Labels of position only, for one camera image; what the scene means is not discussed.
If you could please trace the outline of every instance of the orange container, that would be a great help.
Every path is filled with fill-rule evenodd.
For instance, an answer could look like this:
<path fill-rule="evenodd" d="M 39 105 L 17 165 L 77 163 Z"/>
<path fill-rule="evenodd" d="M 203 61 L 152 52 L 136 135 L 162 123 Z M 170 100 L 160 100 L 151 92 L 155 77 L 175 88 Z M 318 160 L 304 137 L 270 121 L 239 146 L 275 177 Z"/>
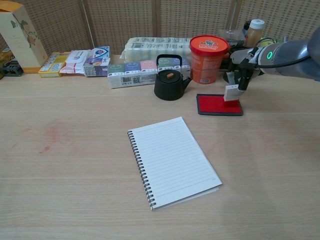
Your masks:
<path fill-rule="evenodd" d="M 216 81 L 228 42 L 212 35 L 195 36 L 190 41 L 191 78 L 199 84 Z"/>

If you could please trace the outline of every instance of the yellow box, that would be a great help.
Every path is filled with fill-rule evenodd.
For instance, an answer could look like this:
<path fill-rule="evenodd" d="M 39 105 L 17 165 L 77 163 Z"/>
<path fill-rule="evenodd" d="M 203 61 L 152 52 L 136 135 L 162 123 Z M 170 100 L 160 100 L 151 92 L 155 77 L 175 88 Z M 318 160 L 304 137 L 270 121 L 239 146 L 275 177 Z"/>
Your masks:
<path fill-rule="evenodd" d="M 0 34 L 27 74 L 37 73 L 48 56 L 25 7 L 0 0 Z"/>
<path fill-rule="evenodd" d="M 70 52 L 58 52 L 54 51 L 48 60 L 41 67 L 38 72 L 41 78 L 56 78 L 61 77 L 61 73 L 59 73 L 60 69 L 62 69 L 66 65 L 66 60 L 69 56 Z"/>

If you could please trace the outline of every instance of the spiral notebook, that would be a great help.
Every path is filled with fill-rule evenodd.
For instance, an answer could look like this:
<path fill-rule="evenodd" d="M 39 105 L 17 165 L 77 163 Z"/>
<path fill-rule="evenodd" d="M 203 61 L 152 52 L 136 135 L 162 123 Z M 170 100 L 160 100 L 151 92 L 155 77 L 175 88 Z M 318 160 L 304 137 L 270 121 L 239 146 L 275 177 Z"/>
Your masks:
<path fill-rule="evenodd" d="M 128 136 L 151 210 L 222 184 L 182 117 L 131 129 Z"/>

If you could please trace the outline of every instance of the black kettle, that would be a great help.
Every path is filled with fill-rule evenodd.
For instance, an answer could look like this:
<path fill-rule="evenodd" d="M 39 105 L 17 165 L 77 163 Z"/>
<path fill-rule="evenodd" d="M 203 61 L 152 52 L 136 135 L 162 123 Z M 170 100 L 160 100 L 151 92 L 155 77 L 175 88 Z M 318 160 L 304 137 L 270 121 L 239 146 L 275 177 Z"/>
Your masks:
<path fill-rule="evenodd" d="M 182 57 L 175 54 L 160 54 L 156 58 L 158 69 L 160 58 L 174 58 L 180 60 L 180 71 L 182 71 Z M 163 100 L 173 101 L 181 98 L 185 89 L 192 79 L 188 77 L 183 80 L 183 75 L 177 70 L 167 69 L 158 71 L 154 83 L 154 94 Z"/>

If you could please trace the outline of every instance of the red ink pad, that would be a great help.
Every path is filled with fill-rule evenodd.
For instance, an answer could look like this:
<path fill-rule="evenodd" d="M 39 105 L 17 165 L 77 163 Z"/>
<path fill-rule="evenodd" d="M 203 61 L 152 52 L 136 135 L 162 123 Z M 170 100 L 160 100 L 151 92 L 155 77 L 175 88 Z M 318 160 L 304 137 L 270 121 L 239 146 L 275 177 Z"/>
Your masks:
<path fill-rule="evenodd" d="M 213 116 L 242 116 L 239 100 L 225 101 L 223 94 L 197 94 L 198 114 Z"/>

